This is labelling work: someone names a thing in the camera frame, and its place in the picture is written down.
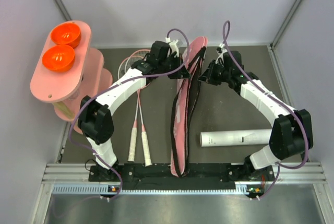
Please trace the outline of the white shuttlecock tube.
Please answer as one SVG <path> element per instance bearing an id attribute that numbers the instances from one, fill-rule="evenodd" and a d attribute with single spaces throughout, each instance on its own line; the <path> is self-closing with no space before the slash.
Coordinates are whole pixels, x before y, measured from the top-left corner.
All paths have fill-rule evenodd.
<path id="1" fill-rule="evenodd" d="M 201 132 L 201 147 L 246 146 L 269 144 L 271 129 Z"/>

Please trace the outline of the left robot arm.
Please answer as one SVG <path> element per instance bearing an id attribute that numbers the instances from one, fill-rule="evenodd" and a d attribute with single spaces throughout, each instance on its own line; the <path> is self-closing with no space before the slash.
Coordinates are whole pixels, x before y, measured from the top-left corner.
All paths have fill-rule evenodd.
<path id="1" fill-rule="evenodd" d="M 118 69 L 117 82 L 99 95 L 86 96 L 81 101 L 78 127 L 91 145 L 100 174 L 106 180 L 118 176 L 118 161 L 112 147 L 113 114 L 132 94 L 160 76 L 175 78 L 185 69 L 185 57 L 180 54 L 180 40 L 156 41 L 150 50 L 138 50 L 124 59 Z"/>

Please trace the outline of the pink SPORT racket bag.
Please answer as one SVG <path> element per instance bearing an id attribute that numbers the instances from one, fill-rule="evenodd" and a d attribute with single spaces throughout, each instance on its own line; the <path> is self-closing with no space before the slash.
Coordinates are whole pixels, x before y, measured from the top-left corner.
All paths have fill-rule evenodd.
<path id="1" fill-rule="evenodd" d="M 171 173 L 178 178 L 189 173 L 189 129 L 200 94 L 202 66 L 205 60 L 208 39 L 197 37 L 184 51 L 189 53 L 185 63 L 189 79 L 177 81 L 177 93 L 172 104 L 171 115 Z"/>

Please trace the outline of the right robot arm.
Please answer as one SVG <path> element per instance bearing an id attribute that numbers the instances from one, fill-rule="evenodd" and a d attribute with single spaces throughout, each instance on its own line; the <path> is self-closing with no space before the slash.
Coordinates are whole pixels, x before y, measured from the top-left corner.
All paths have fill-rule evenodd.
<path id="1" fill-rule="evenodd" d="M 255 74 L 246 72 L 238 51 L 222 53 L 210 62 L 198 80 L 215 86 L 227 83 L 270 123 L 269 143 L 244 159 L 243 172 L 248 179 L 255 180 L 264 168 L 294 155 L 307 155 L 313 148 L 311 114 L 285 104 Z"/>

